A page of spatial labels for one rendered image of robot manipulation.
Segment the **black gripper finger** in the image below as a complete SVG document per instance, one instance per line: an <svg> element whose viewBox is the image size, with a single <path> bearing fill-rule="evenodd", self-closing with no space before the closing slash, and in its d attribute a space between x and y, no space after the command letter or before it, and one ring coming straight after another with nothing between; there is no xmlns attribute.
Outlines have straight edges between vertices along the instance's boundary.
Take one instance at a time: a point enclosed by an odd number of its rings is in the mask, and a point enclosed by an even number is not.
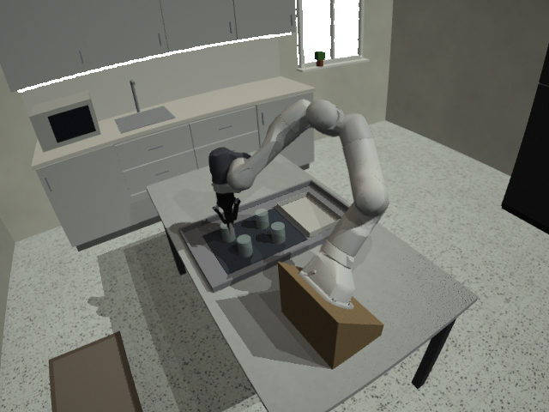
<svg viewBox="0 0 549 412"><path fill-rule="evenodd" d="M218 216L221 218L221 220L223 221L224 224L227 224L227 227L229 228L229 234L232 235L232 225L231 225L231 222L230 222L230 219L229 219L229 214L228 214L228 210L227 210L227 206L226 204L224 203L224 215L225 215L225 218L222 216L221 212L219 211L219 206L216 205L215 207L213 207L213 210L218 214Z"/></svg>
<svg viewBox="0 0 549 412"><path fill-rule="evenodd" d="M234 221L237 220L237 216L238 216L238 206L240 205L241 201L236 198L235 202L234 202L234 206L233 206L233 211L232 211L232 202L229 202L229 209L228 210L228 214L229 214L229 218L230 218L230 222L231 222L231 225L232 225L232 235L234 235L234 230L233 230L233 223Z"/></svg>

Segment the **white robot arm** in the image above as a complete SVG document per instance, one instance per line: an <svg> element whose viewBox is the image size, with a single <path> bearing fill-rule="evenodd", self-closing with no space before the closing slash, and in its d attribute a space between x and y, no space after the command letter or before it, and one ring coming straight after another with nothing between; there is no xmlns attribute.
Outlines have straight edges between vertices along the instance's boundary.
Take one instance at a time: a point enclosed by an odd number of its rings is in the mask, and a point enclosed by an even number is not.
<svg viewBox="0 0 549 412"><path fill-rule="evenodd" d="M389 196L364 116L340 111L327 100L299 100L274 119L262 146L252 156L223 147L213 150L208 162L215 192L240 193L250 189L256 176L308 128L332 137L339 135L354 202L299 275L327 302L350 310L354 308L350 302L355 291L355 255L388 208Z"/></svg>

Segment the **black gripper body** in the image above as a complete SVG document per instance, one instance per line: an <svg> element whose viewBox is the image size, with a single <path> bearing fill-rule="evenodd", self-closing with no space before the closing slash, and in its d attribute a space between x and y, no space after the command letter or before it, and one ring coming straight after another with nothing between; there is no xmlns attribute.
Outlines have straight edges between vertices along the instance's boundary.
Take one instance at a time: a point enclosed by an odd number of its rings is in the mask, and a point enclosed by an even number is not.
<svg viewBox="0 0 549 412"><path fill-rule="evenodd" d="M232 202L232 205L234 204L236 198L234 196L234 193L225 193L225 194L220 194L220 193L216 193L216 197L217 197L217 205L224 209L224 203L226 204L227 208L229 209L229 202Z"/></svg>

